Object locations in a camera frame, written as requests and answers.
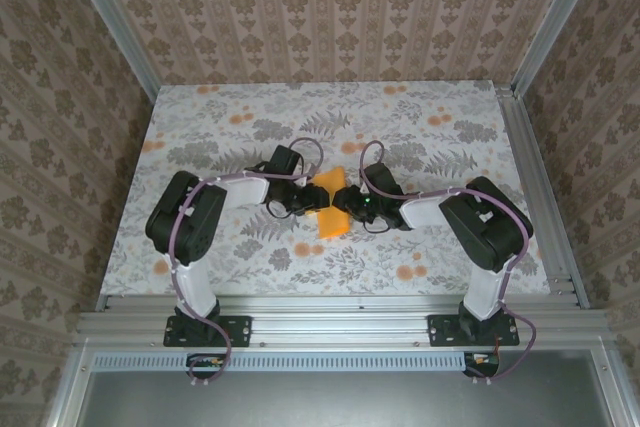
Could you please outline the orange paper sheet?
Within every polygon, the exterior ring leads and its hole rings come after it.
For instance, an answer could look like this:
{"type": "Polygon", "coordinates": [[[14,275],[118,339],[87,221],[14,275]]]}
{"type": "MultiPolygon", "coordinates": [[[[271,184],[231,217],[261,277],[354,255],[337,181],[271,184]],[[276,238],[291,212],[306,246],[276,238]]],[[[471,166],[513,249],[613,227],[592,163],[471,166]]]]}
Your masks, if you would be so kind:
{"type": "Polygon", "coordinates": [[[347,233],[350,230],[350,217],[333,205],[335,194],[346,187],[344,168],[339,166],[317,174],[312,179],[312,183],[324,188],[329,196],[329,206],[321,208],[316,214],[318,238],[329,239],[347,233]]]}

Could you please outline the floral printed table cover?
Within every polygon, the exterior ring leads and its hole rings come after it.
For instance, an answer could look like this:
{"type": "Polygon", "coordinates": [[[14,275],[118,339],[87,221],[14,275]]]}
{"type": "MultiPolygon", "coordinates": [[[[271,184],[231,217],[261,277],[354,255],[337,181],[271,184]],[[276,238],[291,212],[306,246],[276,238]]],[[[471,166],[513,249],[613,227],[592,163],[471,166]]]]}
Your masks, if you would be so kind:
{"type": "MultiPolygon", "coordinates": [[[[491,179],[526,204],[488,81],[165,86],[157,97],[101,291],[172,292],[145,224],[173,175],[235,173],[279,145],[358,182],[381,159],[408,192],[491,179]]],[[[219,295],[461,294],[474,270],[448,225],[353,225],[322,239],[313,215],[249,205],[226,212],[206,256],[219,295]]]]}

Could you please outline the black connector board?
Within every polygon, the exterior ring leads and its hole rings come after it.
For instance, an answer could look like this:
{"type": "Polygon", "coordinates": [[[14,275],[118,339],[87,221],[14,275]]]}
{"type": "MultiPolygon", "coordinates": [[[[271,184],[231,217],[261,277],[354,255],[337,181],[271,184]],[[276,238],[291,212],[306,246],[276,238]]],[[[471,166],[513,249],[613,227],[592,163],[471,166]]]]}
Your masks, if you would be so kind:
{"type": "Polygon", "coordinates": [[[187,373],[196,379],[210,379],[225,366],[226,358],[226,354],[189,355],[185,364],[187,373]]]}
{"type": "Polygon", "coordinates": [[[465,352],[463,373],[471,378],[493,377],[500,365],[499,355],[496,353],[465,352]]]}

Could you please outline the grey metal panel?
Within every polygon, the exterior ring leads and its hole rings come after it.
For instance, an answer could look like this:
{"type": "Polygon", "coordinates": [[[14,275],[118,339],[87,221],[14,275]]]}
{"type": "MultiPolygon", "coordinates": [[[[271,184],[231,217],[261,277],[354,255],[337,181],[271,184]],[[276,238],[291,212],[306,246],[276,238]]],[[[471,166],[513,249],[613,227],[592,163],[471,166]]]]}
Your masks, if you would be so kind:
{"type": "Polygon", "coordinates": [[[454,373],[100,373],[79,427],[613,427],[589,370],[569,362],[486,385],[454,373]]]}

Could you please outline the aluminium frame rail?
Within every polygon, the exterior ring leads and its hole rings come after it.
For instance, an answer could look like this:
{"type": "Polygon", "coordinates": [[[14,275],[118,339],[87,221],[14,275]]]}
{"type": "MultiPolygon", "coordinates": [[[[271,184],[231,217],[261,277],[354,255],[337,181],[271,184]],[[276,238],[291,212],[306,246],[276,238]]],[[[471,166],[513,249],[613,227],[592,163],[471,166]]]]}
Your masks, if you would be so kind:
{"type": "MultiPolygon", "coordinates": [[[[430,347],[427,318],[454,313],[452,295],[223,296],[224,315],[253,319],[253,350],[372,351],[430,347]]],[[[110,296],[104,310],[84,313],[73,340],[78,347],[159,350],[175,301],[170,296],[110,296]]],[[[601,310],[582,309],[574,295],[517,295],[508,306],[521,315],[521,342],[537,335],[537,350],[592,349],[612,343],[601,310]],[[534,329],[528,328],[533,323],[534,329]]]]}

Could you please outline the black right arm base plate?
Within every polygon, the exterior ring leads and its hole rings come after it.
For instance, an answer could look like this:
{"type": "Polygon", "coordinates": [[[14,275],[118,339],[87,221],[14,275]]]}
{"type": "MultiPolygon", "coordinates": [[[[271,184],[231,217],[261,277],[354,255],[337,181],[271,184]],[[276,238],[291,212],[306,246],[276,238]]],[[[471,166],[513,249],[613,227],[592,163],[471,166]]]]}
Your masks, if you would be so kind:
{"type": "Polygon", "coordinates": [[[519,332],[515,319],[500,311],[492,318],[479,321],[458,314],[427,317],[429,342],[432,347],[518,346],[519,332]]]}

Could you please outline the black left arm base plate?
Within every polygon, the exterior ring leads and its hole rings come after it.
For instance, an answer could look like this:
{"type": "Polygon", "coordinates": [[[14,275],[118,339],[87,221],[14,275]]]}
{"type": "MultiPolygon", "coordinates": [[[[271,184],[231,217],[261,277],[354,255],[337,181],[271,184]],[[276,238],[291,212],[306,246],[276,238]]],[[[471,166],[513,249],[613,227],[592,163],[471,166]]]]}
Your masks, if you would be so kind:
{"type": "MultiPolygon", "coordinates": [[[[221,316],[216,323],[229,337],[232,347],[248,347],[252,333],[250,316],[221,316]]],[[[189,316],[174,315],[167,319],[165,347],[225,347],[222,335],[212,326],[189,316]]]]}

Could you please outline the aluminium side rail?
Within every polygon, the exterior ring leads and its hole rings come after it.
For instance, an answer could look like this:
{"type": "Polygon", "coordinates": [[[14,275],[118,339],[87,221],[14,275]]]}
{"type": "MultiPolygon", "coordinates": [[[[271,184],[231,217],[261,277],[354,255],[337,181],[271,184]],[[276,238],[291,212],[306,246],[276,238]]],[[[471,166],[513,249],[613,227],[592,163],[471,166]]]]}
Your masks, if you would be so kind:
{"type": "Polygon", "coordinates": [[[495,93],[550,290],[556,295],[567,295],[575,300],[577,306],[588,309],[590,302],[586,289],[524,102],[507,84],[497,85],[495,93]]]}

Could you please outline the aluminium frame post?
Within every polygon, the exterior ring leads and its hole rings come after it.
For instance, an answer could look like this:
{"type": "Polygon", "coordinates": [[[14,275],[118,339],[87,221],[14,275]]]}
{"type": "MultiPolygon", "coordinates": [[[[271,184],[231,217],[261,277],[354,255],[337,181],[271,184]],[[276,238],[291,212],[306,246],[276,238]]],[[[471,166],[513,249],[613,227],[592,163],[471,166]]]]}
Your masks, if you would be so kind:
{"type": "Polygon", "coordinates": [[[531,86],[552,46],[579,0],[553,0],[535,36],[514,74],[510,87],[516,98],[531,86]]]}
{"type": "Polygon", "coordinates": [[[91,0],[141,87],[155,103],[162,82],[119,0],[91,0]]]}

